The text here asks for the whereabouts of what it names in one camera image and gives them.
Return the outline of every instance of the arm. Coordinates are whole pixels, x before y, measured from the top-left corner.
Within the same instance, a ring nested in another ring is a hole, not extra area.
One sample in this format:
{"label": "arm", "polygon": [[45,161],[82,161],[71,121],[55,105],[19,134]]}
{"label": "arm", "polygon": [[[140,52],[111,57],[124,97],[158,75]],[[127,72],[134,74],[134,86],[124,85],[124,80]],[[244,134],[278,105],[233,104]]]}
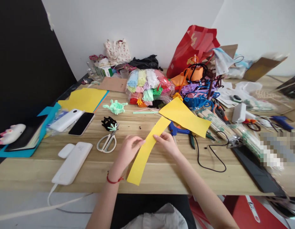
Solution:
{"label": "arm", "polygon": [[[132,144],[136,141],[139,142],[136,146],[132,147]],[[117,182],[119,180],[119,178],[122,176],[123,171],[133,160],[137,151],[140,149],[144,142],[145,141],[138,136],[127,136],[125,138],[120,152],[108,173],[108,179],[110,181]],[[86,229],[110,228],[118,189],[119,182],[111,184],[106,180],[102,192],[98,198],[97,204],[90,216]]]}
{"label": "arm", "polygon": [[163,132],[160,137],[154,135],[154,138],[163,145],[175,160],[185,181],[213,228],[239,228],[218,196],[205,183],[185,156],[179,151],[173,137],[169,133]]}

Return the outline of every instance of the wooden table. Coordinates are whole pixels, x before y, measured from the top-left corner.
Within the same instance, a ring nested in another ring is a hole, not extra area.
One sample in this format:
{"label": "wooden table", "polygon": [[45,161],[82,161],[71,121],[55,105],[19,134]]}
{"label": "wooden table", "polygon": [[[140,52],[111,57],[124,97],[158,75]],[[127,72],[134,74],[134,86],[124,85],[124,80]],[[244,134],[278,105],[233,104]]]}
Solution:
{"label": "wooden table", "polygon": [[[239,82],[239,80],[230,81],[233,84]],[[281,84],[280,82],[272,82],[272,86],[270,87],[270,81],[273,80],[269,78],[266,81],[268,82],[265,84],[266,88],[274,89]],[[126,94],[109,92],[103,104],[110,104],[111,99],[117,99],[119,102],[128,102]],[[108,109],[100,106],[96,111],[93,122],[89,125],[83,136],[78,137],[61,133],[57,136],[44,139],[30,158],[5,159],[0,164],[0,189],[49,192],[53,186],[51,180],[64,161],[64,159],[58,157],[58,152],[68,143],[76,144],[82,141],[92,143],[92,150],[75,178],[75,181],[68,186],[59,185],[56,191],[100,192],[106,180],[107,171],[111,167],[125,136],[138,135],[145,138],[159,119],[159,116],[154,114],[132,114],[133,111],[140,109],[135,105],[127,105],[125,106],[125,113],[116,116]],[[117,147],[109,154],[99,152],[96,148],[98,140],[108,134],[101,125],[101,120],[103,120],[104,116],[111,116],[120,123],[119,130],[116,132]],[[227,116],[231,118],[232,112],[228,111]],[[216,194],[266,195],[258,190],[230,149],[214,147],[217,155],[227,166],[226,172],[217,173],[198,165],[197,151],[190,147],[188,135],[178,134],[176,140],[180,151]],[[198,143],[201,164],[216,170],[222,170],[224,167],[221,162],[208,149],[205,149],[207,145],[211,144],[210,140],[199,137]],[[295,196],[294,168],[287,168],[279,181],[289,195]],[[119,186],[119,193],[187,194],[190,193],[190,190],[173,160],[156,144],[148,159],[140,186],[130,184],[126,180],[123,180]]]}

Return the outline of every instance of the yellow paper strip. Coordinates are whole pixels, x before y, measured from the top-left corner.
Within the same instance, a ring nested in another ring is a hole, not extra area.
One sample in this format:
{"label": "yellow paper strip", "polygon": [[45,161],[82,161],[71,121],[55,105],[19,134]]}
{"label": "yellow paper strip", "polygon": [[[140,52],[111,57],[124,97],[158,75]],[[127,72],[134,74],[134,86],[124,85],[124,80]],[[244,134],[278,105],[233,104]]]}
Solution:
{"label": "yellow paper strip", "polygon": [[153,129],[150,131],[150,133],[145,139],[146,142],[141,146],[138,155],[135,159],[135,162],[132,165],[132,168],[127,178],[127,182],[136,185],[140,184],[143,171],[147,163],[147,159],[156,143],[156,140],[154,139],[153,135],[155,134],[160,136],[162,132],[165,130],[165,128],[167,128],[167,126],[170,124],[170,122],[171,121],[166,119],[165,117],[161,117],[159,121],[156,123],[156,125],[153,127]]}
{"label": "yellow paper strip", "polygon": [[79,109],[93,113],[106,92],[106,90],[82,88],[71,92],[68,100],[59,100],[58,103],[63,109],[69,111],[72,109]]}
{"label": "yellow paper strip", "polygon": [[209,120],[194,115],[179,98],[174,98],[159,113],[203,138],[211,125]]}

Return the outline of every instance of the glue gun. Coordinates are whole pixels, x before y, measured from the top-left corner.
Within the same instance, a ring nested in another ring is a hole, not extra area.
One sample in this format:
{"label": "glue gun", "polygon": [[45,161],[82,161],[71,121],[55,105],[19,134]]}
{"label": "glue gun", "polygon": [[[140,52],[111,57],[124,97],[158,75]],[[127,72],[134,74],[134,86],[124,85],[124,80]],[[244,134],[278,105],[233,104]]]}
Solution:
{"label": "glue gun", "polygon": [[179,128],[175,127],[173,121],[171,121],[171,123],[169,124],[169,129],[171,131],[172,136],[177,135],[177,133],[190,134],[190,131],[188,129],[179,129]]}
{"label": "glue gun", "polygon": [[271,116],[271,119],[280,124],[284,130],[291,132],[291,130],[294,129],[294,127],[292,127],[285,121],[287,119],[287,117],[285,116]]}

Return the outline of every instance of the white plush toy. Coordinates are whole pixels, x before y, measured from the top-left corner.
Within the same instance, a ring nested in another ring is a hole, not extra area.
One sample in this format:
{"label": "white plush toy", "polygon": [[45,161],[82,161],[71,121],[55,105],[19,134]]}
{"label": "white plush toy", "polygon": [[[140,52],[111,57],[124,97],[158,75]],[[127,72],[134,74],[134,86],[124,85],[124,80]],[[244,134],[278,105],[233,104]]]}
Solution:
{"label": "white plush toy", "polygon": [[26,125],[17,124],[10,126],[10,129],[5,130],[5,132],[0,133],[0,145],[7,145],[15,142],[19,136],[23,133]]}

